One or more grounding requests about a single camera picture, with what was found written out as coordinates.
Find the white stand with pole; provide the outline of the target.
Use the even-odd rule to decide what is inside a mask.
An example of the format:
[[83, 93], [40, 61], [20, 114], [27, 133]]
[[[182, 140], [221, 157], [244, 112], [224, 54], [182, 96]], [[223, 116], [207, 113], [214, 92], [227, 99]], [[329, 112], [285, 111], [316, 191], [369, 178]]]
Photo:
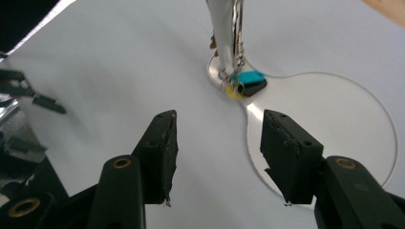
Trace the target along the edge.
[[245, 58], [242, 41], [244, 0], [205, 0], [218, 57], [211, 57], [210, 80], [245, 107], [246, 145], [260, 180], [284, 198], [266, 173], [260, 152], [265, 110], [291, 117], [323, 146], [323, 156], [359, 160], [380, 186], [392, 176], [397, 136], [377, 98], [357, 83], [333, 73], [264, 74]]

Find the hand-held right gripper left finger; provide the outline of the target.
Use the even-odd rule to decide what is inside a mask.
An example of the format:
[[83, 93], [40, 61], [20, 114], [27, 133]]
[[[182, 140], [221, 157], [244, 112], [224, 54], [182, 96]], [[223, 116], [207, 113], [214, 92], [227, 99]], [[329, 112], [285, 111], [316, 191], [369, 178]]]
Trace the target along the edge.
[[170, 201], [178, 151], [177, 112], [155, 115], [132, 153], [139, 159], [146, 204]]

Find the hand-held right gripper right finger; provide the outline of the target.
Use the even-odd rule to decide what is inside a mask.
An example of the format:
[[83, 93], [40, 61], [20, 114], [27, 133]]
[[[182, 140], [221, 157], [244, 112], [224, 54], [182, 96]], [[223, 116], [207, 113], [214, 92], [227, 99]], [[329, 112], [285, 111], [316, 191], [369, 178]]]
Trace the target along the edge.
[[324, 146], [286, 114], [265, 110], [260, 152], [286, 202], [311, 204]]

